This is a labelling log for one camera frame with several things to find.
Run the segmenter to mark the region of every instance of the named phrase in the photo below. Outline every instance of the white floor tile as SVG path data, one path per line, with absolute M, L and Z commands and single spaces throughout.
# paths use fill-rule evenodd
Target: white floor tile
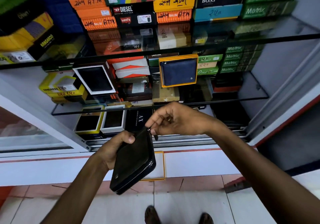
M 228 194 L 235 224 L 276 224 L 252 188 Z
M 58 199 L 24 199 L 12 224 L 39 224 L 49 213 Z
M 143 224 L 149 205 L 153 205 L 152 193 L 97 196 L 82 224 Z
M 154 206 L 162 224 L 196 224 L 202 212 L 209 213 L 214 224 L 234 224 L 224 191 L 158 193 Z
M 22 198 L 8 197 L 0 210 L 0 224 L 10 224 L 16 214 Z

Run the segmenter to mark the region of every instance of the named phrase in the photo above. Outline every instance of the glass shelf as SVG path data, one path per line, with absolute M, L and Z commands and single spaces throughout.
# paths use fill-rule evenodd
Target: glass shelf
M 242 72 L 243 76 L 243 84 L 241 89 L 238 92 L 231 92 L 231 93 L 216 93 L 212 94 L 212 98 L 210 101 L 197 101 L 197 100 L 190 100 L 190 98 L 186 98 L 182 104 L 188 106 L 199 106 L 199 105 L 210 105 L 216 103 L 223 103 L 223 102 L 232 102 L 232 101 L 248 101 L 248 100 L 261 100 L 261 99 L 268 99 L 269 96 L 266 91 L 262 88 L 259 82 L 256 80 L 254 75 L 251 72 Z M 148 106 L 132 106 L 129 108 L 116 108 L 116 109 L 105 109 L 105 110 L 92 110 L 86 111 L 86 113 L 94 113 L 94 112 L 110 112 L 110 111 L 123 111 L 123 110 L 140 110 L 140 109 L 158 109 L 161 106 L 166 105 L 165 102 L 163 103 L 155 103 L 154 105 Z M 73 114 L 81 114 L 82 105 L 79 102 L 74 103 L 66 103 L 66 104 L 57 104 L 51 114 L 53 116 L 60 116 L 60 115 L 73 115 Z
M 179 40 L 159 43 L 157 33 L 170 33 Z M 0 65 L 1 69 L 32 66 L 95 63 L 107 59 L 154 54 L 224 53 L 227 47 L 284 41 L 319 39 L 320 31 L 293 16 L 206 23 L 164 23 L 154 27 L 115 28 L 88 31 L 85 48 L 78 55 L 61 56 L 46 61 Z M 70 35 L 62 35 L 58 44 L 68 44 Z

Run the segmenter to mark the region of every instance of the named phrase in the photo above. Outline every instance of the blue wallet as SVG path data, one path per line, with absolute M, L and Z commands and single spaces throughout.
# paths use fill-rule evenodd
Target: blue wallet
M 184 59 L 160 62 L 162 83 L 165 86 L 195 83 L 197 73 L 197 60 Z

